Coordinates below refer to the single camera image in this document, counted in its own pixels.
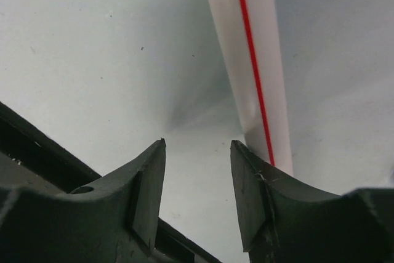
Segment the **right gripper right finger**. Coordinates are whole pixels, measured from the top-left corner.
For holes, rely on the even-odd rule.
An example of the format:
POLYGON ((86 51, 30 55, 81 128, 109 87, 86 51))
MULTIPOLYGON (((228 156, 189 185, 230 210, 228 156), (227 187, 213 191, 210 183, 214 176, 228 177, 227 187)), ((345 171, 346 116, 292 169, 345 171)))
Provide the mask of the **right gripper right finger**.
POLYGON ((231 174, 251 262, 392 262, 393 190, 335 195, 266 163, 234 140, 231 174))

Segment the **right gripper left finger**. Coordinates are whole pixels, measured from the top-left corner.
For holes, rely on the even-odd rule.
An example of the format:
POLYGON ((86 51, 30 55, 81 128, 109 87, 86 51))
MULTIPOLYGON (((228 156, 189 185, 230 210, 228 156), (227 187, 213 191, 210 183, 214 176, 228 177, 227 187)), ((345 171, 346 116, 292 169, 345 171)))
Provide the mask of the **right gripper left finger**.
POLYGON ((160 139, 68 194, 2 188, 1 261, 148 262, 165 165, 166 143, 160 139))

